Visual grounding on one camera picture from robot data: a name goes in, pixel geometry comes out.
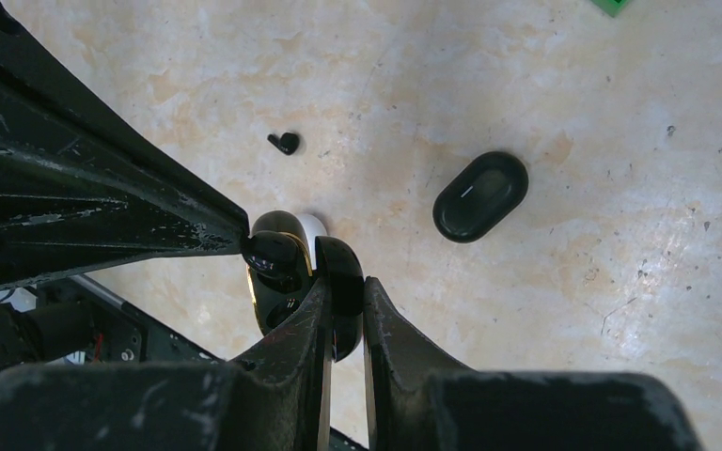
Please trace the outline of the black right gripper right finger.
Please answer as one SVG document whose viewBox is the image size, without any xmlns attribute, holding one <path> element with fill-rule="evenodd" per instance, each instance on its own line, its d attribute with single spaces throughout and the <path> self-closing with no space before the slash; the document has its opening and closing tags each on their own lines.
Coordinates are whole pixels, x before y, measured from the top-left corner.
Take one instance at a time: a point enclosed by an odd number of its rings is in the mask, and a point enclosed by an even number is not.
<svg viewBox="0 0 722 451">
<path fill-rule="evenodd" d="M 681 401 L 624 372 L 478 371 L 364 287 L 373 450 L 699 450 Z"/>
</svg>

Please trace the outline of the black earbud charging case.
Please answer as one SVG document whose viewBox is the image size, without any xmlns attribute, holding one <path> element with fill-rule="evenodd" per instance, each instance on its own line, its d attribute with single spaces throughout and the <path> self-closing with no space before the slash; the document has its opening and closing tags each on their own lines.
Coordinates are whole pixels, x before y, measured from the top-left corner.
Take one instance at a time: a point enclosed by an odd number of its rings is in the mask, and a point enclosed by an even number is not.
<svg viewBox="0 0 722 451">
<path fill-rule="evenodd" d="M 526 165 L 500 150 L 479 155 L 436 197 L 432 219 L 439 233 L 457 243 L 485 236 L 525 199 Z"/>
</svg>

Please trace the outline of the white earbud charging case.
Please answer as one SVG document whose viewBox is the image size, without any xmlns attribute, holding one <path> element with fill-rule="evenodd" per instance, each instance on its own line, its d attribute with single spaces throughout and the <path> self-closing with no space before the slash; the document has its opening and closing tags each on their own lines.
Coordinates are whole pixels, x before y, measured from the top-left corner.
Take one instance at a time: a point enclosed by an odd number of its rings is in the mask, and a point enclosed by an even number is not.
<svg viewBox="0 0 722 451">
<path fill-rule="evenodd" d="M 318 265 L 318 257 L 316 253 L 316 238 L 319 236 L 327 236 L 328 232 L 324 223 L 316 216 L 308 213 L 298 213 L 295 215 L 300 222 L 301 227 L 306 234 L 306 244 L 310 258 L 311 267 L 316 270 Z"/>
</svg>

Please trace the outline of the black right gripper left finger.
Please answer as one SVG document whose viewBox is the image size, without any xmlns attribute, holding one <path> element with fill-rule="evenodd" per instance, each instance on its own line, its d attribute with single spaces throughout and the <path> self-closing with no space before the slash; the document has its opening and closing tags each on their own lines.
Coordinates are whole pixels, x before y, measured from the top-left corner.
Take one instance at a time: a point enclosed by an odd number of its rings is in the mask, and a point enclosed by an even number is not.
<svg viewBox="0 0 722 451">
<path fill-rule="evenodd" d="M 325 450 L 331 290 L 222 363 L 21 365 L 0 375 L 0 450 Z"/>
</svg>

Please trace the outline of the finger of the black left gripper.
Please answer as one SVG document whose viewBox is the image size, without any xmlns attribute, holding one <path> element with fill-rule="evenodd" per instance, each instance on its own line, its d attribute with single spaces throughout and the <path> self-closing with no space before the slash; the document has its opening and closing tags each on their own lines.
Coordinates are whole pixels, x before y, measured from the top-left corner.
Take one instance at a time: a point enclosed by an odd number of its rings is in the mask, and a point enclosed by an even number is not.
<svg viewBox="0 0 722 451">
<path fill-rule="evenodd" d="M 74 137 L 123 149 L 156 148 L 69 72 L 0 3 L 0 138 L 52 148 Z"/>
<path fill-rule="evenodd" d="M 0 289 L 157 257 L 236 255 L 243 210 L 161 150 L 0 138 Z"/>
</svg>

